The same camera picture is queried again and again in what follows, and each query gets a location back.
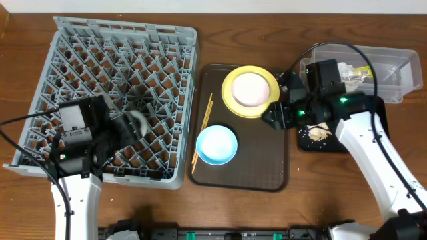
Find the rice and nut scraps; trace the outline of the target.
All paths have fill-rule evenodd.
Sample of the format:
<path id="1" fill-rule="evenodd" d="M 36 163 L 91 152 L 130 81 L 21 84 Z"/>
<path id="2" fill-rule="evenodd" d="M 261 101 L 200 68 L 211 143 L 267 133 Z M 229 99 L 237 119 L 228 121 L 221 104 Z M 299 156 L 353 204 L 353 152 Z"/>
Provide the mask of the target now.
<path id="1" fill-rule="evenodd" d="M 302 140 L 307 140 L 310 143 L 317 143 L 327 140 L 332 136 L 332 132 L 326 123 L 319 123 L 317 125 L 306 125 L 298 131 L 298 135 Z"/>

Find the white pink bowl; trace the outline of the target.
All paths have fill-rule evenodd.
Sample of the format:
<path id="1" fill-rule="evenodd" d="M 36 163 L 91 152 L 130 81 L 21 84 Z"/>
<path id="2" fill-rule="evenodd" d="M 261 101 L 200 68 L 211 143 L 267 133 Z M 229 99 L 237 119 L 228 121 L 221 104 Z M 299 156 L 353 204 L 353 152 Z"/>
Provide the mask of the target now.
<path id="1" fill-rule="evenodd" d="M 244 107 L 257 107 L 268 100 L 270 87 L 267 81 L 256 73 L 237 76 L 231 86 L 234 100 Z"/>

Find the yellow round plate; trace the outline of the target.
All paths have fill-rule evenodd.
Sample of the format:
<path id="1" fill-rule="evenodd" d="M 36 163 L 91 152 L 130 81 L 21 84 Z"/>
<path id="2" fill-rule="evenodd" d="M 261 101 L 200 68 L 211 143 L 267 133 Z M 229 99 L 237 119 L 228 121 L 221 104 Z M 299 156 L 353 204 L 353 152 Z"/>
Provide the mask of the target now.
<path id="1" fill-rule="evenodd" d="M 265 103 L 257 107 L 244 107 L 234 100 L 231 92 L 232 82 L 237 76 L 244 73 L 256 73 L 261 75 L 267 81 L 270 87 L 270 95 Z M 261 117 L 262 113 L 267 109 L 271 102 L 280 99 L 280 87 L 276 78 L 264 68 L 253 65 L 238 67 L 229 72 L 222 83 L 221 93 L 224 104 L 232 113 L 248 119 Z"/>

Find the small white cup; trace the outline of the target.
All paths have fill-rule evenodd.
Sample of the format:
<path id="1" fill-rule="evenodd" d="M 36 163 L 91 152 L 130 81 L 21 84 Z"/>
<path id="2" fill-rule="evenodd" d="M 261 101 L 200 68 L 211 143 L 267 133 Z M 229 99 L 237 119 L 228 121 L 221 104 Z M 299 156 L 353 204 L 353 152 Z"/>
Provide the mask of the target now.
<path id="1" fill-rule="evenodd" d="M 144 137 L 149 131 L 149 122 L 147 121 L 143 113 L 139 111 L 132 110 L 130 111 L 130 114 L 139 121 L 141 136 Z"/>

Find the green snack wrapper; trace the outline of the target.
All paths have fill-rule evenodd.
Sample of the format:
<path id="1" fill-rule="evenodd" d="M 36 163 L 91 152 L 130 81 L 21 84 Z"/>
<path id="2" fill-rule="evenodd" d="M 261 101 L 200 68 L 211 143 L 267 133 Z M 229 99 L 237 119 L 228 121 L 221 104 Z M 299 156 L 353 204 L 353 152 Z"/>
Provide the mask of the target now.
<path id="1" fill-rule="evenodd" d="M 367 78 L 373 78 L 373 73 L 369 66 L 353 67 L 345 62 L 339 62 L 337 66 L 342 81 L 363 82 Z"/>

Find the wooden chopstick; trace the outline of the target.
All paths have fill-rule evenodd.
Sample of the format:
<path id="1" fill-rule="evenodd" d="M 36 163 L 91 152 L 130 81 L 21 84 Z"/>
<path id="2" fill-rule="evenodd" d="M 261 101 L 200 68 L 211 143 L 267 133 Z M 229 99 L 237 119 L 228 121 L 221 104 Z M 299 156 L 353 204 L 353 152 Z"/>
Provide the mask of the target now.
<path id="1" fill-rule="evenodd" d="M 202 125 L 201 125 L 201 132 L 205 129 L 205 126 L 206 126 L 208 118 L 209 118 L 209 111 L 211 109 L 211 103 L 213 102 L 212 101 L 212 97 L 213 97 L 213 93 L 211 93 L 210 96 L 209 96 L 209 101 L 208 101 L 207 108 L 206 108 L 206 111 L 205 111 L 205 115 L 203 117 L 203 122 L 202 122 Z M 195 152 L 193 154 L 193 158 L 191 160 L 191 164 L 192 165 L 195 164 L 197 158 L 198 158 L 198 153 L 197 153 L 197 149 L 195 149 Z"/>
<path id="2" fill-rule="evenodd" d="M 212 111 L 212 108 L 213 108 L 213 104 L 214 104 L 214 102 L 212 102 L 211 103 L 211 109 L 210 109 L 210 111 L 209 111 L 209 118 L 210 118 L 210 115 L 211 115 L 211 111 Z M 206 126 L 205 126 L 205 129 L 202 131 L 202 132 L 200 132 L 199 133 L 199 135 L 198 135 L 198 137 L 197 137 L 197 139 L 196 139 L 196 149 L 197 149 L 197 153 L 198 153 L 198 158 L 197 158 L 197 160 L 196 160 L 196 162 L 195 162 L 195 164 L 194 165 L 192 165 L 192 167 L 191 167 L 191 174 L 193 174 L 194 172 L 195 172 L 195 169 L 196 169 L 196 167 L 197 167 L 197 162 L 198 162 L 198 159 L 199 159 L 199 150 L 201 149 L 201 140 L 202 140 L 202 138 L 204 137 L 204 135 L 205 135 L 205 130 L 206 130 L 206 128 L 207 128 L 207 125 L 208 125 L 208 122 L 209 122 L 209 118 L 208 118 L 208 121 L 207 121 L 207 124 L 206 124 Z"/>

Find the light blue bowl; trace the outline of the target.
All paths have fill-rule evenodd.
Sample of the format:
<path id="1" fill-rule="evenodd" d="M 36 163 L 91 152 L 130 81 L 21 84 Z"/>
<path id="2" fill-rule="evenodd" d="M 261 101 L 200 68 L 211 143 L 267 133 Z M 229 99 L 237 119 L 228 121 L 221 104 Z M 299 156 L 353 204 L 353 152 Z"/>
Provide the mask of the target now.
<path id="1" fill-rule="evenodd" d="M 235 157 L 237 150 L 235 133 L 225 126 L 212 125 L 205 130 L 199 157 L 208 165 L 225 165 Z"/>

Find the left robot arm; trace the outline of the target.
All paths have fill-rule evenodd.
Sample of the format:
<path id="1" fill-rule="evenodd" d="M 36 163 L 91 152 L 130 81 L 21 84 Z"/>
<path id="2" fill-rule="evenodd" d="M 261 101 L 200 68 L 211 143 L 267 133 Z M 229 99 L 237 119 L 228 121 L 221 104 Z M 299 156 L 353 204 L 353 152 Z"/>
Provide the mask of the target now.
<path id="1" fill-rule="evenodd" d="M 137 111 L 110 116 L 102 95 L 59 105 L 62 131 L 55 134 L 47 167 L 52 175 L 56 239 L 96 239 L 103 168 L 115 152 L 138 142 L 146 120 Z"/>

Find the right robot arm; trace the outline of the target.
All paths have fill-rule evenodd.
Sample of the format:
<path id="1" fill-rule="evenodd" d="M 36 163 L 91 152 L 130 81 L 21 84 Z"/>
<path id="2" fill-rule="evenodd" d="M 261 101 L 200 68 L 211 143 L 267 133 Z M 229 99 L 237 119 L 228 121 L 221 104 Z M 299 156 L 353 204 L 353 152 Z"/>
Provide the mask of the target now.
<path id="1" fill-rule="evenodd" d="M 334 59 L 308 65 L 306 78 L 282 73 L 286 99 L 270 103 L 262 120 L 276 130 L 326 123 L 359 166 L 384 220 L 378 229 L 354 221 L 331 226 L 329 239 L 425 239 L 426 189 L 385 133 L 377 98 L 347 92 Z"/>

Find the black waste tray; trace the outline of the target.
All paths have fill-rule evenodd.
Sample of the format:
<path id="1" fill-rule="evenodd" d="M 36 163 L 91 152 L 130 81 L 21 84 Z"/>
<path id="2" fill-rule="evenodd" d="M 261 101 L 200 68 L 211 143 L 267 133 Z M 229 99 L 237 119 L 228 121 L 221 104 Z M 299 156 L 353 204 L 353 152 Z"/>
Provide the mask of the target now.
<path id="1" fill-rule="evenodd" d="M 386 117 L 385 102 L 380 97 L 377 97 L 376 99 L 378 100 L 378 104 L 376 107 L 376 113 L 380 117 L 380 122 L 382 124 L 383 129 L 384 129 L 384 132 L 389 137 L 390 132 L 388 129 L 388 121 L 387 121 L 387 117 Z M 297 130 L 298 147 L 300 150 L 312 151 L 312 152 L 324 152 L 324 153 L 348 153 L 347 149 L 338 141 L 338 139 L 333 134 L 327 140 L 317 142 L 317 143 L 310 143 L 307 140 L 302 140 L 301 137 L 298 135 L 298 131 L 301 128 L 302 127 L 300 127 Z"/>

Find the grey plastic dishwasher rack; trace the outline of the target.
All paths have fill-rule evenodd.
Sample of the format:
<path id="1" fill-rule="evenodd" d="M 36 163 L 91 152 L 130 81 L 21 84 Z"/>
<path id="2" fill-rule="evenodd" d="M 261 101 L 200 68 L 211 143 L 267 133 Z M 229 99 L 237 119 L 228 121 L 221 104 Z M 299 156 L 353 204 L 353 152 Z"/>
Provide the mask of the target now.
<path id="1" fill-rule="evenodd" d="M 183 184 L 199 44 L 191 27 L 54 17 L 57 31 L 19 144 L 38 162 L 62 130 L 54 108 L 96 93 L 110 96 L 111 116 L 137 110 L 150 124 L 135 145 L 104 168 L 106 183 L 158 189 Z"/>

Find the brown plastic serving tray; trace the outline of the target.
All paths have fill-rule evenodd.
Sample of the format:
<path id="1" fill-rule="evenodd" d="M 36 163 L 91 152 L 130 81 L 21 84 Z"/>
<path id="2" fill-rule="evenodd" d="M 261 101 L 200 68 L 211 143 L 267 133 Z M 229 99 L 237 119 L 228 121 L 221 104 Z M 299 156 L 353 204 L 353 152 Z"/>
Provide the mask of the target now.
<path id="1" fill-rule="evenodd" d="M 286 187 L 290 174 L 290 132 L 276 131 L 261 119 L 234 115 L 221 96 L 222 82 L 235 65 L 209 64 L 199 74 L 195 92 L 195 109 L 191 113 L 190 137 L 195 142 L 209 99 L 213 108 L 208 125 L 222 125 L 233 131 L 238 140 L 235 157 L 224 165 L 210 165 L 198 160 L 195 169 L 187 164 L 187 175 L 197 185 L 278 192 Z"/>

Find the clear plastic bin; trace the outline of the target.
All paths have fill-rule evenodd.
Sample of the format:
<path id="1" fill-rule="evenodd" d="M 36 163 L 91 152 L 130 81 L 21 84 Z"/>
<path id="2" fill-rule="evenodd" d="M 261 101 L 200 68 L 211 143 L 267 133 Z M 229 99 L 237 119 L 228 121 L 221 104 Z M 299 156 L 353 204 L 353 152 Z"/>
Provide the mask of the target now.
<path id="1" fill-rule="evenodd" d="M 410 49 L 359 46 L 359 50 L 370 60 L 378 80 L 377 95 L 385 103 L 401 103 L 407 93 L 419 90 L 423 86 L 422 70 L 418 53 Z M 353 67 L 368 66 L 362 56 L 345 45 L 323 45 L 312 50 L 309 58 L 300 61 L 300 77 L 306 83 L 306 66 L 310 63 L 335 59 Z M 363 82 L 342 81 L 346 91 L 362 91 L 366 95 L 374 94 L 374 80 L 367 78 Z"/>

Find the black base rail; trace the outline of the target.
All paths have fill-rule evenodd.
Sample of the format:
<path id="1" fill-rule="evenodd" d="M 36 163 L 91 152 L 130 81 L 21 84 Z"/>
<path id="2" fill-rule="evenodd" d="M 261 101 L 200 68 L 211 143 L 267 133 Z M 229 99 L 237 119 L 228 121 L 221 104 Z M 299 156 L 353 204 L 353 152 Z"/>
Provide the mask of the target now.
<path id="1" fill-rule="evenodd" d="M 329 239 L 325 229 L 294 225 L 286 229 L 260 228 L 201 228 L 181 227 L 177 223 L 142 224 L 134 219 L 119 220 L 108 227 L 100 227 L 98 237 L 107 239 L 121 231 L 135 231 L 140 239 L 151 240 L 275 240 L 275 239 Z"/>

